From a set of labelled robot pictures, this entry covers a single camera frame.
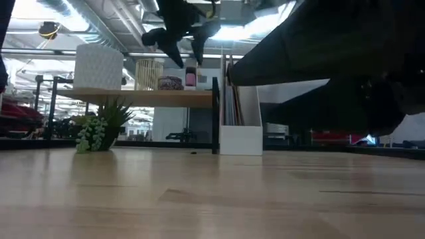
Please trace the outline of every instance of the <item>woven basket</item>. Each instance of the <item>woven basket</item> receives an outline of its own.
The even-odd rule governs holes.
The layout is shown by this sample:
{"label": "woven basket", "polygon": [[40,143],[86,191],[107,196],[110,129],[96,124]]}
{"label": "woven basket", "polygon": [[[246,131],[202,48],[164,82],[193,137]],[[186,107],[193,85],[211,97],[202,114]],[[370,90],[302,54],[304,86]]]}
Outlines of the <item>woven basket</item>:
{"label": "woven basket", "polygon": [[164,65],[156,60],[138,60],[134,90],[157,90],[158,78],[162,76]]}

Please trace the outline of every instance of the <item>ceiling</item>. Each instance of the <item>ceiling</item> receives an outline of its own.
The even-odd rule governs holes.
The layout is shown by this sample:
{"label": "ceiling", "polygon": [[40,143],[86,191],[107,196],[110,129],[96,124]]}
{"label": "ceiling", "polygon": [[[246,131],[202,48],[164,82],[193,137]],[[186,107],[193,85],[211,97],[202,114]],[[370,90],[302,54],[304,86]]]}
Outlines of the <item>ceiling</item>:
{"label": "ceiling", "polygon": [[[71,11],[73,14],[71,17],[64,17],[63,13],[57,11],[57,9],[42,4],[60,1],[66,3],[67,6],[76,6],[75,10]],[[143,28],[143,31],[150,31],[157,27],[163,27],[162,19],[154,13],[141,10],[138,0],[123,0],[125,8],[128,10],[127,13],[130,13],[131,16],[126,15],[123,7],[114,8],[111,1],[116,0],[16,0],[3,48],[76,50],[78,45],[90,42],[88,39],[91,36],[100,35],[102,39],[108,39],[108,44],[119,48],[121,51],[150,52],[148,48],[140,44],[140,35],[137,34],[137,29],[134,27],[129,29],[128,25],[131,26],[130,20],[133,18]],[[188,2],[194,3],[204,12],[211,10],[211,4],[208,1],[188,0]],[[222,30],[207,41],[205,54],[246,54],[274,27],[288,17],[296,4],[295,1],[289,2],[283,5],[284,7],[280,7],[278,14],[274,17],[265,18],[262,21],[256,19],[253,22],[255,16],[252,4],[255,1],[245,2],[251,3],[251,5],[244,4],[242,1],[218,2],[216,15],[220,18]],[[126,24],[124,24],[120,15],[124,16]],[[61,24],[58,36],[54,40],[46,40],[38,34],[39,27],[45,21]],[[248,27],[243,26],[246,23],[250,23],[251,32],[241,39],[240,36],[246,34],[248,30]],[[183,39],[179,43],[179,47],[181,53],[191,52],[189,39]],[[9,72],[14,72],[11,75],[13,75],[15,87],[20,91],[35,89],[37,86],[35,75],[37,74],[44,74],[46,77],[53,75],[67,76],[74,71],[75,65],[72,57],[49,56],[41,59],[34,56],[7,54],[4,57],[6,57],[5,63]],[[136,60],[136,58],[129,58],[127,63],[130,64]],[[169,59],[165,59],[165,67],[174,68],[176,66]],[[205,60],[203,68],[220,68],[220,63],[218,60]],[[129,76],[133,76],[132,70],[129,69],[128,72]],[[134,81],[129,78],[124,90],[133,89],[133,85]],[[43,111],[45,105],[50,102],[50,87],[50,83],[43,83],[42,85],[40,111]],[[59,88],[65,88],[65,85],[59,85]],[[84,112],[85,106],[70,99],[59,96],[57,102],[59,115],[64,114],[66,116]],[[96,111],[96,107],[91,106],[90,110]],[[149,108],[137,109],[136,113],[139,118],[143,119],[151,120],[153,117],[153,109]]]}

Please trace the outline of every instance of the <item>potted plant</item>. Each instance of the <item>potted plant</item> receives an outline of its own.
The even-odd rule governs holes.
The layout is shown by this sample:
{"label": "potted plant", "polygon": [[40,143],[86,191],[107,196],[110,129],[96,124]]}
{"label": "potted plant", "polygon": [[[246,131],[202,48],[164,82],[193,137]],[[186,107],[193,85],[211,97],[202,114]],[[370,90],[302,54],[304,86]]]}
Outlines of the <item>potted plant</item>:
{"label": "potted plant", "polygon": [[125,124],[133,116],[133,112],[128,109],[131,106],[124,106],[118,103],[118,99],[113,102],[106,100],[99,105],[98,115],[88,118],[78,134],[77,152],[87,151],[107,151],[112,146],[120,132],[121,125]]}

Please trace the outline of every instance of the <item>wooden table surface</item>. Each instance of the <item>wooden table surface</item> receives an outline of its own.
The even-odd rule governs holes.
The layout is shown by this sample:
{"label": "wooden table surface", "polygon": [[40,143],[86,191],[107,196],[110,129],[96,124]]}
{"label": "wooden table surface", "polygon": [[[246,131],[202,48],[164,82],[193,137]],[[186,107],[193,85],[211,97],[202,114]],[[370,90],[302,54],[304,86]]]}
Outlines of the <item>wooden table surface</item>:
{"label": "wooden table surface", "polygon": [[75,100],[99,104],[106,99],[119,98],[126,104],[140,107],[211,108],[213,92],[210,90],[58,90],[58,95]]}
{"label": "wooden table surface", "polygon": [[0,238],[424,238],[424,161],[190,152],[2,151]]}

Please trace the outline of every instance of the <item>wooden shelf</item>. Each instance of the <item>wooden shelf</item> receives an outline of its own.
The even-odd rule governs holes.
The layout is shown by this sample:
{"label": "wooden shelf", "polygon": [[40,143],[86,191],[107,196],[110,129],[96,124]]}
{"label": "wooden shelf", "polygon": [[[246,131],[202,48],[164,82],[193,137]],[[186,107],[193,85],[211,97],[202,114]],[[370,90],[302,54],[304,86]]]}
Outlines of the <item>wooden shelf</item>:
{"label": "wooden shelf", "polygon": [[79,88],[58,90],[58,95],[99,104],[119,98],[126,104],[145,107],[211,108],[213,92],[209,90],[101,90]]}

